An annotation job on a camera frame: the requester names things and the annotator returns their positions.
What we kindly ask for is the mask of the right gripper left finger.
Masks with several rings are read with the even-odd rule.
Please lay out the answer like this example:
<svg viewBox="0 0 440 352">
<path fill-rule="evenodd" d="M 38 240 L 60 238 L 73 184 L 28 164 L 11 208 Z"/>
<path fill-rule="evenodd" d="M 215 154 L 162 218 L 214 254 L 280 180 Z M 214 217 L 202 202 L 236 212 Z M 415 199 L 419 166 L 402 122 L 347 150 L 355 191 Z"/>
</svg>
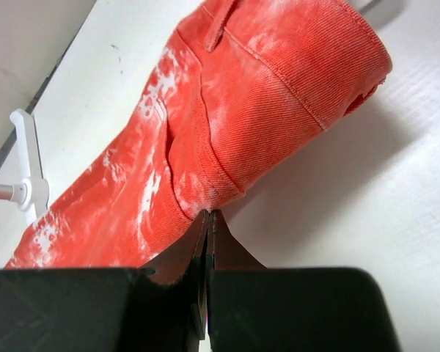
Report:
<svg viewBox="0 0 440 352">
<path fill-rule="evenodd" d="M 198 351 L 207 322 L 207 227 L 201 211 L 186 232 L 140 268 L 131 302 L 132 351 Z"/>
</svg>

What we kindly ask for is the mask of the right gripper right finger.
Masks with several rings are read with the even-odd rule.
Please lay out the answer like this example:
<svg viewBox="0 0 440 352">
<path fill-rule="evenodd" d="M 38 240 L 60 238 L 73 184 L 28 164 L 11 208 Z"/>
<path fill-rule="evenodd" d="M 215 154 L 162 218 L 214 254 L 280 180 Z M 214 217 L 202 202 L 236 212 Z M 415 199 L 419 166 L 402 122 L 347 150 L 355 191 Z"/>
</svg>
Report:
<svg viewBox="0 0 440 352">
<path fill-rule="evenodd" d="M 206 262 L 209 336 L 241 340 L 251 330 L 252 289 L 265 266 L 235 239 L 220 210 L 209 215 Z"/>
</svg>

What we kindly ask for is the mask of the red white patterned trousers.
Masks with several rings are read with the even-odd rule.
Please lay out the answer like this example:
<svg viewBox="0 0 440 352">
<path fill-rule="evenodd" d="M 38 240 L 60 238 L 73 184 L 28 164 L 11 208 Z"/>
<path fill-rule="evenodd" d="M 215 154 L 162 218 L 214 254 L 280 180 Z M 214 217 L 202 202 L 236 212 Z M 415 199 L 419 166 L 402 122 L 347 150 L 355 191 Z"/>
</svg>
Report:
<svg viewBox="0 0 440 352">
<path fill-rule="evenodd" d="M 345 1 L 205 1 L 167 41 L 128 124 L 8 268 L 139 267 L 244 195 L 392 69 Z"/>
</svg>

